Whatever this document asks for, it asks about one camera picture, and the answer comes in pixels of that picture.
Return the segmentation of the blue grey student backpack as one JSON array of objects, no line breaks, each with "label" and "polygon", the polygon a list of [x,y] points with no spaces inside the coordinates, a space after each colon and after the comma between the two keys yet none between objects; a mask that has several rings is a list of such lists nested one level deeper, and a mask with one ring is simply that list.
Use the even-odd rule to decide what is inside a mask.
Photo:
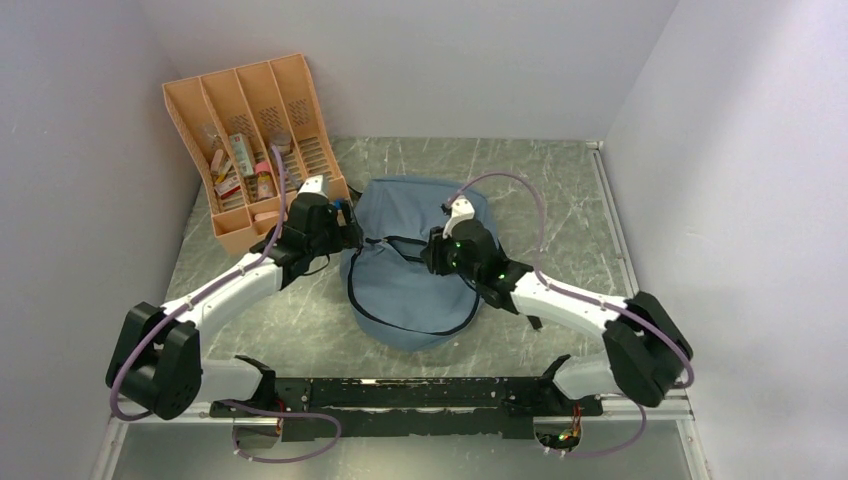
[{"label": "blue grey student backpack", "polygon": [[[340,278],[361,330],[385,345],[432,348],[488,305],[458,275],[431,274],[421,257],[430,229],[446,227],[454,211],[445,203],[459,190],[448,180],[385,177],[370,181],[354,208],[364,241],[343,251]],[[460,197],[502,248],[486,196],[469,188]]]}]

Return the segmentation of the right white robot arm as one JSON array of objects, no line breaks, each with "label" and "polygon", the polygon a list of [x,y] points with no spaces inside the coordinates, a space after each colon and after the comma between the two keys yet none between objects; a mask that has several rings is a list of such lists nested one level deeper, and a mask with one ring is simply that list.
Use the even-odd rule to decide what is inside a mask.
[{"label": "right white robot arm", "polygon": [[602,342],[602,353],[563,361],[541,385],[540,402],[550,413],[601,394],[654,408],[691,369],[692,348],[654,295],[609,296],[557,281],[510,259],[476,219],[432,228],[421,257],[431,273],[458,275],[495,309],[554,321]]}]

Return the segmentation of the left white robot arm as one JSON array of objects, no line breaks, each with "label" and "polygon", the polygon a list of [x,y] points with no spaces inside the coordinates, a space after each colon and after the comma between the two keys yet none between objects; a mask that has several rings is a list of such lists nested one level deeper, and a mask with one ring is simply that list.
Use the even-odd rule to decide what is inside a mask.
[{"label": "left white robot arm", "polygon": [[314,259],[361,244],[349,201],[297,194],[286,217],[225,273],[178,300],[130,309],[106,374],[112,414],[124,421],[172,420],[197,402],[244,408],[254,416],[271,411],[275,372],[245,356],[205,362],[204,341],[307,275]]}]

